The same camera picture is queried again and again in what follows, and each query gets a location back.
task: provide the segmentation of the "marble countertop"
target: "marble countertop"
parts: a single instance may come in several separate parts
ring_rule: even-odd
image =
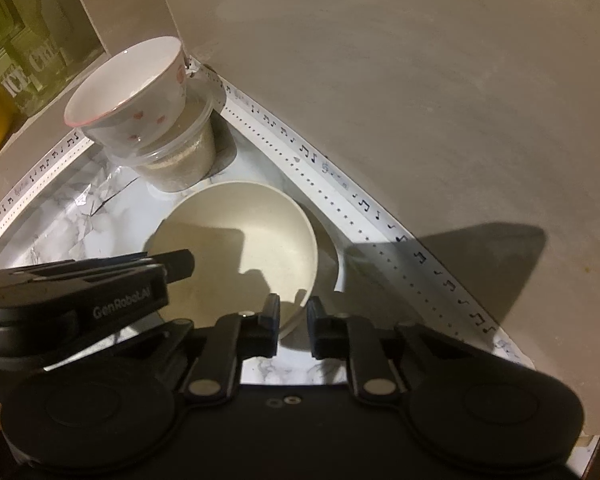
[[[372,313],[376,324],[387,327],[398,320],[419,319],[402,298],[388,292],[379,273],[349,247],[348,240],[273,162],[219,117],[214,117],[214,130],[218,157],[210,176],[177,193],[161,192],[131,169],[115,167],[99,147],[92,146],[3,237],[7,241],[0,246],[0,268],[143,251],[160,222],[181,200],[216,182],[249,180],[282,190],[307,212],[320,254],[313,292],[328,311]],[[373,309],[371,303],[378,297],[390,300],[382,303],[394,305],[392,310]],[[153,314],[70,360],[158,323],[159,316]],[[252,358],[242,368],[243,383],[322,384],[345,379],[342,362],[313,359],[304,323],[281,341],[274,358]]]

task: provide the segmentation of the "plastic container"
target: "plastic container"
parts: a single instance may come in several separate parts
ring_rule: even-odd
[[[198,183],[216,158],[211,128],[211,92],[202,82],[187,81],[187,101],[175,124],[159,140],[133,156],[105,153],[118,166],[133,168],[152,186],[175,192]]]

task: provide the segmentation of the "beige bowl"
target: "beige bowl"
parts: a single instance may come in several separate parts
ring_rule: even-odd
[[[280,296],[280,337],[302,319],[314,287],[318,249],[298,204],[254,182],[221,182],[188,197],[160,224],[148,252],[189,249],[193,275],[168,286],[164,320],[185,317],[213,326],[234,312],[259,312]]]

